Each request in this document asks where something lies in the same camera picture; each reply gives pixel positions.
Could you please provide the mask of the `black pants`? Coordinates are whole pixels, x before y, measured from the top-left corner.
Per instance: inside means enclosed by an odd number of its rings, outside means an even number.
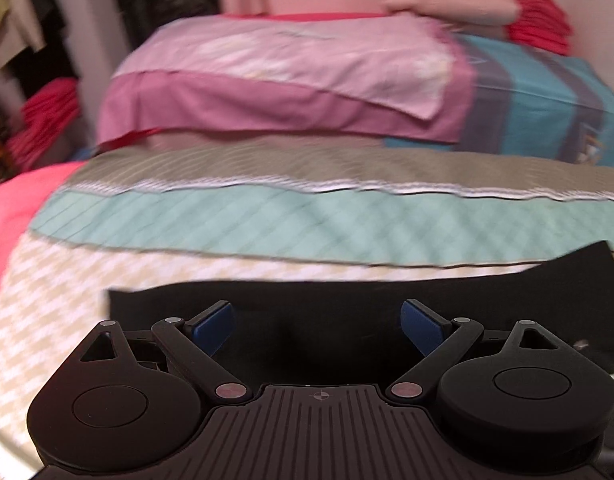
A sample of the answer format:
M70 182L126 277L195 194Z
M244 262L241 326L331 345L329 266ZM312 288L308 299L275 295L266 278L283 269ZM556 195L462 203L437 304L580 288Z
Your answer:
M614 257L606 243L518 273L416 282L188 282L107 294L125 330L232 304L235 327L213 359L245 385L386 386L420 360L399 312L418 300L444 318L510 330L527 318L614 365Z

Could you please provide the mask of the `patterned yellow beige bed quilt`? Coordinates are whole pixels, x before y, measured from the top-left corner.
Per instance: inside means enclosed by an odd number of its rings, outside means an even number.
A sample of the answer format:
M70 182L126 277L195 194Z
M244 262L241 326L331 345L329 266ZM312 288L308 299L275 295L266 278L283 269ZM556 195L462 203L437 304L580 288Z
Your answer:
M253 142L96 156L2 276L0 479L614 479L614 365L536 321L481 323L422 402L385 394L407 370L211 402L107 304L188 282L512 274L601 242L614 257L611 167Z

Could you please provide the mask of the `bright pink fleece blanket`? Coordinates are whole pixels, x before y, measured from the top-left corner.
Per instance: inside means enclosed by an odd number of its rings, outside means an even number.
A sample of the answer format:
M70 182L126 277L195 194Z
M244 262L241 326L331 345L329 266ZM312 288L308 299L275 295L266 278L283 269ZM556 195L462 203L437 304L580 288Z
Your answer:
M83 162L66 162L25 172L0 184L0 284L8 258L32 218Z

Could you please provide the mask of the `blue grey striped pillow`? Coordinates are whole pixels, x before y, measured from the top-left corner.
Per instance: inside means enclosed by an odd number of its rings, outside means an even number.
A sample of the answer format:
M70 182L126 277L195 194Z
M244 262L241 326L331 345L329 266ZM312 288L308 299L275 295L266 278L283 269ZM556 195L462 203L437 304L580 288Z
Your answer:
M614 92L587 62L478 36L457 39L475 70L459 142L386 138L384 146L614 168Z

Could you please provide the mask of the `pink floral pillow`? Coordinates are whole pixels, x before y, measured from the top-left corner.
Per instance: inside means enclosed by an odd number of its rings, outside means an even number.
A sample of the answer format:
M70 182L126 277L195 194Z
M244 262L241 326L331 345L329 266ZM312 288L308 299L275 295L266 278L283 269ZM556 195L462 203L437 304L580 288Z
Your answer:
M119 65L96 140L191 130L454 144L474 86L464 48L430 18L184 18Z

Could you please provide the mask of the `red tasselled cushion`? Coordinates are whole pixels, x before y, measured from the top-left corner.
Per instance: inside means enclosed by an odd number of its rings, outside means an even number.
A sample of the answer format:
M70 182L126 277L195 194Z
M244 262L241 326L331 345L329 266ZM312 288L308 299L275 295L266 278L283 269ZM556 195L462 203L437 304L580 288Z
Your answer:
M76 78L56 78L22 107L22 128L6 146L19 170L28 171L81 115Z

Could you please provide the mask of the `hanging clothes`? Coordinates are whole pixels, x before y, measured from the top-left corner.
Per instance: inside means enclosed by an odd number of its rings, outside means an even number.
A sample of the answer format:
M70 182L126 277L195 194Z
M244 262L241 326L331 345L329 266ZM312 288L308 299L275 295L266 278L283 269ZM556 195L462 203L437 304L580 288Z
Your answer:
M0 72L32 98L57 78L77 76L65 47L57 0L0 0Z

